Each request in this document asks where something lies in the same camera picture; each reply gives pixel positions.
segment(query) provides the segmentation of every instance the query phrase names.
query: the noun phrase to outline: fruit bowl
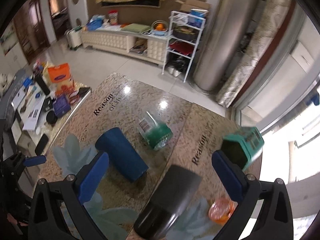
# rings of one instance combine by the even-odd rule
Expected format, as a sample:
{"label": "fruit bowl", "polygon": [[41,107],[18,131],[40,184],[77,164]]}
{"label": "fruit bowl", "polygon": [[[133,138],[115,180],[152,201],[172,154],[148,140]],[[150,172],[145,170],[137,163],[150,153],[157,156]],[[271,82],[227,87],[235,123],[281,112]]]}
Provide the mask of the fruit bowl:
{"label": "fruit bowl", "polygon": [[168,27],[169,25],[165,21],[155,21],[151,25],[151,31],[154,35],[166,35]]}

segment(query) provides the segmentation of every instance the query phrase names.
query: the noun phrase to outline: cardboard box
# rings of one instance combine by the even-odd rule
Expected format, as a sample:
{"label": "cardboard box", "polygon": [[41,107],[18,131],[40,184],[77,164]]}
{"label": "cardboard box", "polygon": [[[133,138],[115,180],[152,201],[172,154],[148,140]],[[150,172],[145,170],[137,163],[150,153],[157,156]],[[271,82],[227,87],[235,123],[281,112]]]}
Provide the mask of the cardboard box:
{"label": "cardboard box", "polygon": [[190,12],[191,9],[202,9],[202,10],[209,10],[210,4],[206,2],[201,2],[199,0],[186,0],[183,2],[181,0],[176,0],[176,2],[181,4],[180,11],[183,12]]}

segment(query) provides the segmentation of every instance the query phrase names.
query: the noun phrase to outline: stainless steel pillar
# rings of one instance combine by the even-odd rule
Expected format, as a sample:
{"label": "stainless steel pillar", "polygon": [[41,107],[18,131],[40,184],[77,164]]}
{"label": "stainless steel pillar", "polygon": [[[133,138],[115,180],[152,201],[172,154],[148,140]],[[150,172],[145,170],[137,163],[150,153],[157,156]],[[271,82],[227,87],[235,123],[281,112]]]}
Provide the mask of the stainless steel pillar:
{"label": "stainless steel pillar", "polygon": [[219,83],[247,30],[258,0],[222,0],[210,38],[194,72],[196,85],[211,91]]}

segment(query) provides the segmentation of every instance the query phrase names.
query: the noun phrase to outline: purple box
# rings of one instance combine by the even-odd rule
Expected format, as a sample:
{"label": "purple box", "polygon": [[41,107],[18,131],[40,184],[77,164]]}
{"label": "purple box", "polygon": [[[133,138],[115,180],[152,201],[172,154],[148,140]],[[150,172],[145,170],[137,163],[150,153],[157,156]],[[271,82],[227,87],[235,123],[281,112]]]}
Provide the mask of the purple box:
{"label": "purple box", "polygon": [[55,115],[58,118],[63,117],[67,112],[69,112],[71,110],[71,106],[68,102],[68,99],[64,94],[59,96],[53,102],[53,110],[54,110]]}

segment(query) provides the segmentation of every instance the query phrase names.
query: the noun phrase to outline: tile floor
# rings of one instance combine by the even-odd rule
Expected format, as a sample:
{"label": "tile floor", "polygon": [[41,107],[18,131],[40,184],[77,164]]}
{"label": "tile floor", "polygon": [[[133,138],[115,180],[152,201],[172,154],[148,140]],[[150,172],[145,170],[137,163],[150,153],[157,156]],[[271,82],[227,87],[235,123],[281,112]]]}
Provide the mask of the tile floor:
{"label": "tile floor", "polygon": [[108,75],[117,72],[201,105],[222,116],[226,114],[226,108],[218,105],[212,97],[193,90],[188,83],[183,83],[169,73],[162,75],[161,69],[153,63],[89,48],[69,50],[65,39],[54,43],[39,58],[41,61],[51,61],[55,65],[68,62],[73,78],[92,89],[98,87]]}

